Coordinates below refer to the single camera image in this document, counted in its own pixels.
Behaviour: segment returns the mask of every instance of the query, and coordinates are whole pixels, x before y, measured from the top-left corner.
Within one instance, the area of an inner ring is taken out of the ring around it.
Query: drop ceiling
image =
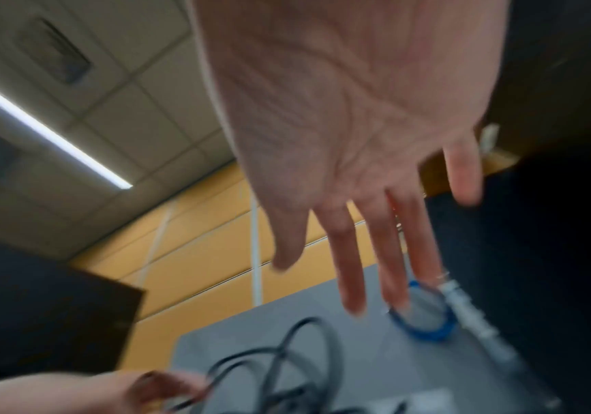
[[[66,85],[14,42],[51,22],[92,63]],[[120,190],[0,110],[20,156],[0,179],[0,241],[65,259],[233,159],[177,0],[0,0],[0,93],[133,184]]]

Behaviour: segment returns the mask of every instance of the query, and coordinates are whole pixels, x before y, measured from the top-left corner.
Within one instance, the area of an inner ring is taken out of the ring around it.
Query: table surface
[[[291,325],[320,316],[343,342],[345,373],[337,408],[439,387],[452,391],[461,413],[523,413],[534,408],[526,392],[492,366],[474,338],[461,330],[445,343],[408,337],[385,314],[375,265],[365,269],[365,281],[368,307],[361,319],[346,314],[332,280],[181,336],[172,368],[206,371],[233,353],[277,345]],[[302,329],[292,348],[324,369],[323,342],[314,328]],[[280,381],[293,386],[302,379],[285,369]],[[249,411],[256,388],[248,373],[234,373],[216,391],[206,412]]]

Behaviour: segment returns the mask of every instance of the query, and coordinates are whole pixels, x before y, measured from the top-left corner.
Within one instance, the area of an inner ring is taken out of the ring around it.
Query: blue ring
[[[443,299],[443,303],[445,304],[445,322],[443,322],[443,325],[441,325],[440,328],[434,331],[424,331],[422,329],[418,329],[416,327],[409,325],[404,320],[404,318],[402,318],[400,314],[397,313],[397,311],[393,308],[389,309],[389,316],[391,317],[391,320],[398,328],[402,329],[407,334],[411,335],[416,339],[429,342],[441,342],[443,340],[446,340],[447,337],[450,336],[450,334],[454,330],[454,326],[456,326],[457,324],[457,316],[454,314],[452,308],[450,308],[447,302],[445,302],[443,295],[439,292],[424,287],[423,285],[419,284],[417,280],[411,280],[409,282],[409,287],[424,289],[428,292],[433,293],[434,295],[440,296]]]

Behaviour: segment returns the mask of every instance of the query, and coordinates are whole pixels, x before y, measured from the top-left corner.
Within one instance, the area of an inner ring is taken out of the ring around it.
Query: palm
[[[391,205],[417,276],[438,276],[416,168],[444,148],[457,199],[479,198],[470,131],[496,79],[506,1],[287,3],[195,5],[219,112],[275,233],[275,265],[297,260],[314,210],[344,303],[360,310],[361,267],[345,207],[354,200],[384,298],[399,304],[404,268]]]

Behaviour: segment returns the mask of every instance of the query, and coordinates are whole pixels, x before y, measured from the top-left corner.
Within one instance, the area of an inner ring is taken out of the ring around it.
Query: black cable
[[[290,343],[306,325],[315,325],[324,338],[327,350],[327,374],[323,376],[316,365],[304,356],[289,349]],[[218,374],[218,371],[236,359],[251,357],[252,355],[274,355],[268,370],[264,371],[259,362],[253,359],[242,359],[234,362]],[[275,391],[279,374],[284,362],[292,364],[307,379],[304,384],[287,389]],[[234,355],[225,357],[209,368],[208,376],[211,379],[211,389],[215,389],[233,370],[245,367],[252,371],[255,377],[262,376],[260,382],[256,407],[251,413],[223,413],[223,414],[279,414],[292,411],[305,411],[311,414],[365,414],[361,408],[342,409],[329,412],[334,398],[338,394],[343,377],[343,355],[341,343],[332,329],[324,320],[316,317],[305,318],[293,325],[284,339],[277,347],[262,347],[249,349]],[[197,402],[188,400],[171,409],[172,412],[189,407]],[[193,407],[192,414],[201,414],[204,403],[200,402]]]

